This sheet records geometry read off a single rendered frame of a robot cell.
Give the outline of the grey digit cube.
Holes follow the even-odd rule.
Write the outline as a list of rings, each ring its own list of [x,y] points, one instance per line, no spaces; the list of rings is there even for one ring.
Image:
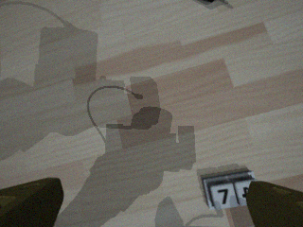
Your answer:
[[[234,186],[228,180],[207,183],[211,203],[216,210],[238,207]]]
[[[252,181],[257,181],[257,179],[246,176],[229,180],[229,182],[231,182],[234,186],[237,202],[240,206],[247,205],[246,194],[249,188],[249,184]]]

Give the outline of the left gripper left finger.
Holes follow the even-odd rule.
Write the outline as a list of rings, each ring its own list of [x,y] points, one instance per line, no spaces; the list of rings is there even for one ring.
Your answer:
[[[0,227],[54,227],[62,202],[59,178],[0,189]]]

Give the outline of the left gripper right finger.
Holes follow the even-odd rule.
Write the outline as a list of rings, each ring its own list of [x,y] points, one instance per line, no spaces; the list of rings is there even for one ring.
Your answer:
[[[246,204],[255,227],[303,227],[303,192],[252,181]]]

